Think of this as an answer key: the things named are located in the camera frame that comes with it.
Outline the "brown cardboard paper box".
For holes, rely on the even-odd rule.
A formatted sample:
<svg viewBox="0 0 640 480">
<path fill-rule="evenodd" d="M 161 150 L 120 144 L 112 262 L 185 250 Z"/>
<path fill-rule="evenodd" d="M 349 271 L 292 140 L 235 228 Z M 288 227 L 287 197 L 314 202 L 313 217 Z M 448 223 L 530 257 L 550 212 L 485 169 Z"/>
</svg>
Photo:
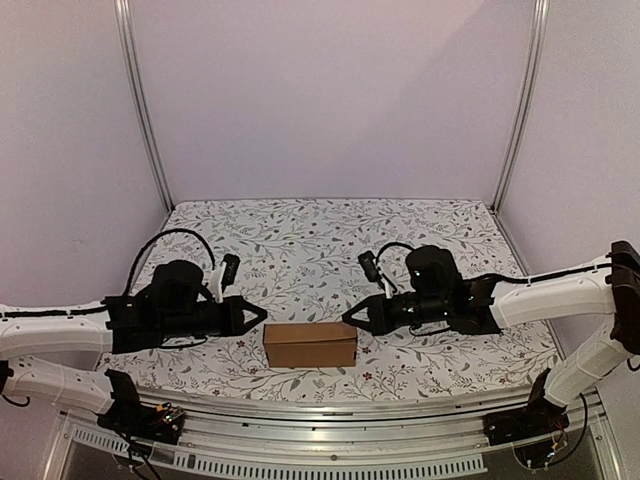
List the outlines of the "brown cardboard paper box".
<svg viewBox="0 0 640 480">
<path fill-rule="evenodd" d="M 342 322 L 268 324 L 263 346 L 271 368 L 355 367 L 358 334 Z"/>
</svg>

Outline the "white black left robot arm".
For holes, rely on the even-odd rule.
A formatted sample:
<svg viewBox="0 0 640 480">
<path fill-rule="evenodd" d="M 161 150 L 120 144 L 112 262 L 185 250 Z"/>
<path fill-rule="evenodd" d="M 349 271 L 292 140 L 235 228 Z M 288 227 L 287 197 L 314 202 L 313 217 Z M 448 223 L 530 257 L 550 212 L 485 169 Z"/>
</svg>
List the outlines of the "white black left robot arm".
<svg viewBox="0 0 640 480">
<path fill-rule="evenodd" d="M 2 394 L 109 414 L 126 433 L 141 433 L 149 415 L 128 374 L 78 370 L 45 361 L 43 355 L 119 355 L 158 349 L 175 339 L 191 348 L 212 337 L 243 336 L 268 313 L 240 295 L 224 294 L 238 265 L 238 258 L 228 255 L 206 276 L 194 263 L 174 260 L 158 266 L 151 282 L 136 294 L 107 296 L 77 308 L 2 306 Z"/>
</svg>

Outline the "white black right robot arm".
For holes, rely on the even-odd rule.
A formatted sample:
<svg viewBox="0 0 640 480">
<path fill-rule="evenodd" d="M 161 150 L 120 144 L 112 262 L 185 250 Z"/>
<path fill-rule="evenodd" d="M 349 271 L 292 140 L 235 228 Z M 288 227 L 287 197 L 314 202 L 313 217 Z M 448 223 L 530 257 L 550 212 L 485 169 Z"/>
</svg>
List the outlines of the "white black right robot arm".
<svg viewBox="0 0 640 480">
<path fill-rule="evenodd" d="M 527 436 L 539 435 L 580 393 L 639 353 L 639 254 L 627 241 L 612 243 L 589 263 L 522 278 L 464 278 L 449 250 L 425 245 L 405 258 L 411 289 L 404 293 L 394 292 L 372 252 L 358 262 L 383 291 L 347 310 L 342 320 L 373 336 L 436 322 L 452 332 L 488 335 L 540 320 L 607 316 L 571 355 L 536 378 L 516 421 Z"/>
</svg>

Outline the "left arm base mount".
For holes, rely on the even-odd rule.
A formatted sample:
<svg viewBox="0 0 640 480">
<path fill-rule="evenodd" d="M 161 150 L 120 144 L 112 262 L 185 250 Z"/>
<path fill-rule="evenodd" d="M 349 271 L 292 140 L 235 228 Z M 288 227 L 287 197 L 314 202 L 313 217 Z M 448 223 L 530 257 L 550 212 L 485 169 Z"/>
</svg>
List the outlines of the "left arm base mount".
<svg viewBox="0 0 640 480">
<path fill-rule="evenodd" d="M 146 406 L 140 401 L 131 377 L 116 370 L 105 371 L 110 381 L 111 405 L 97 415 L 100 427 L 127 437 L 177 445 L 186 420 L 186 411 L 171 402 Z"/>
</svg>

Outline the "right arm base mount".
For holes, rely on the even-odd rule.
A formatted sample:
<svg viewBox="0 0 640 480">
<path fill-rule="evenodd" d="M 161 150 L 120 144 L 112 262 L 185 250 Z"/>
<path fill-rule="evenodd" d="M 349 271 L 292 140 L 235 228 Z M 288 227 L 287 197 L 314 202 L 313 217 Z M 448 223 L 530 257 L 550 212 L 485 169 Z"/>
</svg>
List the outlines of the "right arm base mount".
<svg viewBox="0 0 640 480">
<path fill-rule="evenodd" d="M 483 433 L 491 446 L 551 434 L 569 426 L 567 407 L 545 398 L 544 385 L 550 372 L 547 368 L 536 378 L 525 406 L 482 417 Z"/>
</svg>

